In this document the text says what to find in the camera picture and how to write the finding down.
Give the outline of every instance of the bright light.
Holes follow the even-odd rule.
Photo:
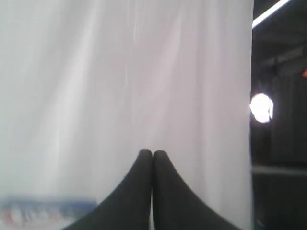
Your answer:
[[[253,96],[249,107],[255,119],[260,123],[267,123],[273,118],[273,102],[263,93]]]
[[[260,15],[258,18],[256,18],[253,21],[253,28],[259,25],[263,20],[268,18],[270,15],[272,15],[274,12],[279,10],[282,6],[287,4],[291,0],[280,0],[278,3],[273,5],[271,8],[269,8],[266,12],[264,12],[262,15]]]

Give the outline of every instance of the white curtain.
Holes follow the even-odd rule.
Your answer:
[[[206,204],[251,229],[252,7],[1,0],[0,200],[100,202],[149,148],[166,150]]]

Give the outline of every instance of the fluorescent light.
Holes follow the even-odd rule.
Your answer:
[[[287,4],[289,1],[291,0],[280,0],[278,3],[273,5],[271,8],[269,8],[266,12],[264,12],[262,15],[260,15],[258,18],[256,18],[253,21],[253,28],[259,25],[263,20],[271,16],[273,13],[275,13],[277,10],[279,10],[282,6]]]

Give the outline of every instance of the black pointed object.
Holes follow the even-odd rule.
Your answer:
[[[140,151],[117,188],[91,213],[64,230],[148,230],[153,155]]]
[[[193,193],[166,152],[157,151],[153,162],[155,230],[239,230]]]

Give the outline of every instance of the round light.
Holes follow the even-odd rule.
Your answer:
[[[253,96],[249,107],[255,119],[260,123],[267,123],[273,118],[273,102],[263,93]]]

